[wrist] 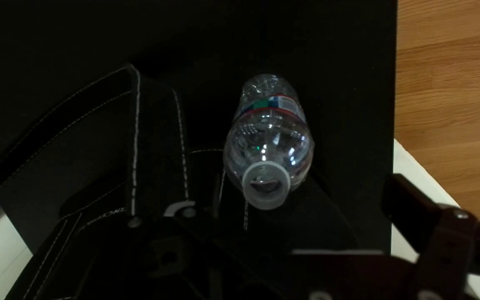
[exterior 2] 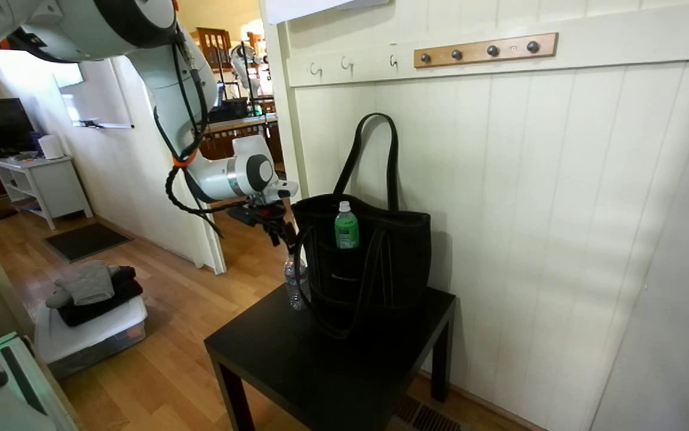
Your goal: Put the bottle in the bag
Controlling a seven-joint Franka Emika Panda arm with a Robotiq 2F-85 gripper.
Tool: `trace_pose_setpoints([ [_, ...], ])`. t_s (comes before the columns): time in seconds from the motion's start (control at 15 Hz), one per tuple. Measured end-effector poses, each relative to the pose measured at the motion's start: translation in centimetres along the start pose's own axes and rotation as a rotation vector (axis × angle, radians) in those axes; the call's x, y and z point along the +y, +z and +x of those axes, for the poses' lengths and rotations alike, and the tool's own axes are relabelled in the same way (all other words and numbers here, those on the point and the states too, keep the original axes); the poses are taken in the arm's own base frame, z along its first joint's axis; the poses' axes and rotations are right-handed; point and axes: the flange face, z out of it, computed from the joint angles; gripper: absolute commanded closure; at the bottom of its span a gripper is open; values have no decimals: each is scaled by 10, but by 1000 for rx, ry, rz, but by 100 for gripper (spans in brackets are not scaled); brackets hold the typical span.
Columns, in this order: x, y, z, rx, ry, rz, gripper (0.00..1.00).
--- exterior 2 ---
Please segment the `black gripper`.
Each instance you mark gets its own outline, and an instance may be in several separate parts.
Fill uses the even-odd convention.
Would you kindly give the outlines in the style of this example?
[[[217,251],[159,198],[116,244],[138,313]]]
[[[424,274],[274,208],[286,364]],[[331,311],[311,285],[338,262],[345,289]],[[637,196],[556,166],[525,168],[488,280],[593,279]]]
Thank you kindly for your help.
[[[257,203],[251,208],[254,220],[266,229],[271,240],[291,240],[295,226],[288,219],[289,194],[280,191],[271,203]]]

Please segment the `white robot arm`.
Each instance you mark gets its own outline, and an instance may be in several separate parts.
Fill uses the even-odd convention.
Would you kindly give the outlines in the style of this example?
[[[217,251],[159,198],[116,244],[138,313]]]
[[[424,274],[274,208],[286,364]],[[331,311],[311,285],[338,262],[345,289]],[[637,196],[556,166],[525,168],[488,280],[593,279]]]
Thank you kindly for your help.
[[[274,244],[295,240],[286,220],[295,188],[278,178],[263,138],[236,146],[230,158],[202,156],[217,86],[173,0],[0,0],[2,41],[47,63],[126,55],[173,156],[165,178],[171,203],[199,219],[227,211],[260,226]]]

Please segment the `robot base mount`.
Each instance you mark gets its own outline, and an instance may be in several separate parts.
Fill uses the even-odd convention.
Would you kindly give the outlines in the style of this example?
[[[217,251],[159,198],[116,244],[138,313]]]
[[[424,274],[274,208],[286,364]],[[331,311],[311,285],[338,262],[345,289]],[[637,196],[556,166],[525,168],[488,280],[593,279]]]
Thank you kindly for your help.
[[[63,396],[16,332],[0,338],[0,431],[80,431]]]

